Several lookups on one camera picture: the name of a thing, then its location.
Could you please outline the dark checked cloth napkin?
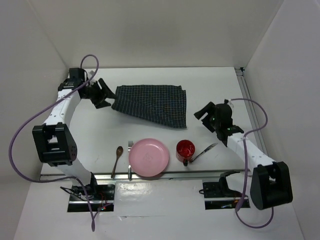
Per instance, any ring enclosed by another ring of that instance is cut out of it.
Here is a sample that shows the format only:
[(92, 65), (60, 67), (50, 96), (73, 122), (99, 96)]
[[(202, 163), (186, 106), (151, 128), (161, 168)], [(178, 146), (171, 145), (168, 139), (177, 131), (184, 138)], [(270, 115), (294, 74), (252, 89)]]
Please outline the dark checked cloth napkin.
[(186, 129), (187, 94), (176, 85), (121, 85), (111, 108), (173, 129)]

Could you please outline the red mug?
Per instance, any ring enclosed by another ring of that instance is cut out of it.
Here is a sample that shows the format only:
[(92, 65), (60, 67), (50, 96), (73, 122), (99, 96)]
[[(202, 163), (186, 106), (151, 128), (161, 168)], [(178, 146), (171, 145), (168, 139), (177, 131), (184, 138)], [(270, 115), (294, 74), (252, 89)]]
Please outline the red mug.
[(183, 139), (176, 145), (176, 158), (178, 161), (183, 163), (185, 167), (187, 167), (189, 162), (192, 160), (195, 151), (195, 145), (190, 140)]

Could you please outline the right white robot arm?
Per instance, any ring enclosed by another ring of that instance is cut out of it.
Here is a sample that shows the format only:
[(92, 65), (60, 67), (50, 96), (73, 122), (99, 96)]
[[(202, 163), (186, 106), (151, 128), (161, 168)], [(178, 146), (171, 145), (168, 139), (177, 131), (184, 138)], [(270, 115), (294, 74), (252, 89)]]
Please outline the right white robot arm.
[(209, 102), (194, 113), (194, 116), (210, 132), (216, 133), (217, 139), (236, 153), (243, 160), (245, 170), (252, 173), (250, 197), (258, 210), (291, 203), (293, 191), (288, 165), (283, 161), (273, 160), (247, 138), (250, 133), (266, 127), (269, 120), (266, 111), (256, 101), (246, 99), (261, 109), (265, 123), (257, 129), (244, 132), (233, 124), (231, 101), (226, 99), (220, 104)]

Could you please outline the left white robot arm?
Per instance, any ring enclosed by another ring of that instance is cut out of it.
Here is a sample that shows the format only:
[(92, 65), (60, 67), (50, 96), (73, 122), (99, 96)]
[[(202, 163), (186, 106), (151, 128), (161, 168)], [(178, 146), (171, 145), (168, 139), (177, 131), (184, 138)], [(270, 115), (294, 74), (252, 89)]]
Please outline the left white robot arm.
[(57, 104), (42, 125), (32, 129), (32, 136), (40, 161), (70, 177), (75, 194), (92, 200), (99, 187), (92, 172), (78, 159), (78, 147), (70, 131), (70, 123), (81, 100), (90, 100), (96, 109), (111, 106), (107, 99), (115, 99), (102, 78), (95, 80), (95, 71), (70, 68), (68, 78), (57, 89)]

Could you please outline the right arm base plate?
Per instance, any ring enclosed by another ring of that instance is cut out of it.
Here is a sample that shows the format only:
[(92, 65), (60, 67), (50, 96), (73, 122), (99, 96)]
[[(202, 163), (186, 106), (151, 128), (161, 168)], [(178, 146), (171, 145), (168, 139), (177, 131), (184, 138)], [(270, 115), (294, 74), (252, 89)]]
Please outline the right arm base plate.
[(235, 209), (242, 193), (224, 189), (219, 182), (203, 182), (198, 191), (203, 195), (205, 210)]

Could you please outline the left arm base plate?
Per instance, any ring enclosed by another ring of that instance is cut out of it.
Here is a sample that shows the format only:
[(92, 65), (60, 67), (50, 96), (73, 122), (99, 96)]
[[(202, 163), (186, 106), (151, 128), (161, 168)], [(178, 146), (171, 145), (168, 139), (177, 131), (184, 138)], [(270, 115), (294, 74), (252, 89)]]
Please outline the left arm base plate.
[[(102, 212), (113, 212), (116, 189), (115, 183), (98, 184), (95, 187), (95, 191), (89, 188), (87, 189), (92, 211), (94, 213), (98, 210)], [(69, 195), (68, 213), (84, 213), (90, 211), (82, 187), (72, 186), (68, 188), (61, 186), (60, 189)]]

